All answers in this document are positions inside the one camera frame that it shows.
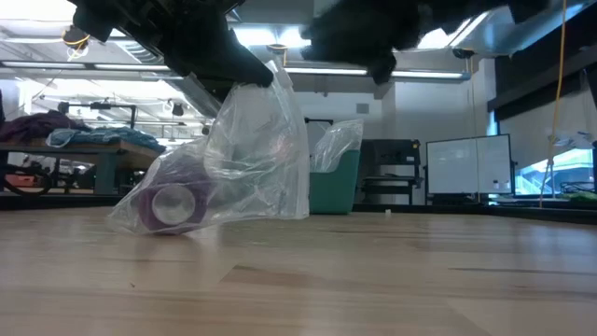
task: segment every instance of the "ceiling light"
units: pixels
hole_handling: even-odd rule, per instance
[[[245,47],[268,46],[277,42],[273,32],[265,28],[236,28],[234,34]]]
[[[288,74],[305,75],[345,75],[345,76],[364,76],[367,70],[362,69],[322,69],[322,68],[293,68],[287,67]]]
[[[83,63],[46,63],[46,62],[20,62],[2,61],[2,65],[10,68],[28,69],[85,69]]]
[[[465,75],[463,73],[441,73],[441,72],[425,72],[425,71],[393,71],[392,77],[406,77],[406,78],[436,78],[436,79],[461,79]]]
[[[0,40],[6,43],[24,43],[24,44],[39,44],[39,43],[60,43],[63,42],[61,38],[52,37],[7,37]]]
[[[363,69],[324,69],[324,68],[286,68],[288,74],[305,75],[339,75],[339,76],[365,76],[367,70]],[[428,78],[428,79],[463,79],[463,73],[430,72],[430,71],[394,71],[392,77]]]
[[[158,80],[185,80],[184,77],[180,77],[180,76],[160,76],[160,75],[150,75],[150,76],[141,76],[142,80],[152,80],[152,81],[158,81]]]
[[[95,64],[98,70],[113,71],[171,71],[166,65],[145,65],[145,64]]]
[[[278,44],[289,48],[302,48],[311,45],[311,40],[302,39],[298,27],[286,29],[280,38]]]
[[[111,124],[115,122],[130,124],[130,120],[94,120],[94,119],[84,119],[83,122],[89,124]],[[176,121],[136,121],[135,125],[145,125],[145,126],[187,126],[184,122],[176,122]]]
[[[454,40],[450,43],[450,46],[456,47],[461,44],[465,38],[473,33],[475,28],[477,28],[477,26],[479,26],[483,20],[485,20],[485,18],[487,18],[489,13],[489,11],[486,11],[485,13],[477,16],[477,18],[471,24],[469,24],[458,36],[456,36],[456,38],[454,38]]]

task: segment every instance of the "white wall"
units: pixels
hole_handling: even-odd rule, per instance
[[[500,122],[502,134],[510,134],[512,160],[518,169],[548,157],[555,102]],[[587,132],[597,135],[597,110],[589,88],[564,96],[560,101],[558,133]],[[571,148],[556,148],[556,155]]]
[[[476,66],[479,68],[473,69],[475,74],[471,80],[463,83],[465,88],[468,87],[470,100],[475,102],[474,114],[471,114],[471,125],[474,126],[471,127],[474,127],[475,136],[497,135],[497,123],[487,110],[487,102],[496,95],[495,60],[481,60]]]
[[[385,138],[419,140],[422,166],[425,166],[427,142],[474,135],[469,89],[469,82],[396,83],[389,93],[395,96],[395,108],[391,108],[392,97],[384,99],[388,103],[383,110]],[[412,171],[404,168],[396,173],[412,174]],[[394,203],[407,201],[405,197],[393,199]],[[424,188],[414,191],[413,201],[424,204]]]
[[[365,121],[364,138],[379,139],[382,137],[382,101],[375,100],[373,94],[330,93],[325,97],[321,93],[297,92],[296,95],[305,118],[333,119],[336,122],[363,119]],[[357,104],[369,104],[369,113],[357,114]],[[327,127],[328,125],[324,123],[308,125],[311,149],[324,135]]]

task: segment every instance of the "green container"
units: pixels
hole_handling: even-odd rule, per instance
[[[354,192],[361,152],[342,155],[336,171],[311,173],[309,206],[313,215],[348,215],[353,211]]]

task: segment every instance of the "yellow cable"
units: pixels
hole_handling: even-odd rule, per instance
[[[67,42],[64,40],[65,35],[66,35],[66,31],[62,32],[62,41],[64,41],[64,43],[66,43],[69,46],[76,46],[77,44],[85,43],[85,41],[87,41],[91,37],[91,35],[87,35],[87,36],[81,38],[80,40],[78,40],[77,42]]]
[[[556,106],[553,112],[553,124],[551,125],[551,137],[549,139],[548,148],[548,166],[546,167],[545,174],[543,175],[543,183],[541,184],[541,195],[539,196],[539,207],[543,208],[543,191],[545,185],[548,182],[548,171],[550,165],[553,165],[554,148],[556,142],[556,129],[558,127],[558,120],[560,116],[560,96],[562,95],[562,82],[563,82],[563,63],[564,63],[564,47],[566,44],[566,10],[568,8],[567,0],[563,0],[563,11],[562,11],[562,37],[560,41],[560,73],[558,75],[558,91],[556,93]]]
[[[76,59],[78,59],[78,58],[81,58],[81,55],[78,53],[78,51],[79,51],[79,50],[81,50],[81,47],[83,47],[83,45],[82,45],[82,44],[80,44],[80,45],[78,46],[78,48],[77,48],[77,49],[76,49],[76,50],[73,52],[73,54],[72,54],[72,55],[71,55],[71,56],[68,58],[68,61],[67,61],[67,62],[71,62],[71,61],[73,61],[73,60],[76,60]]]

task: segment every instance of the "purple tape roll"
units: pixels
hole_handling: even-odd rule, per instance
[[[174,163],[160,167],[138,195],[139,217],[156,234],[194,231],[207,212],[212,183],[202,162],[184,156]]]

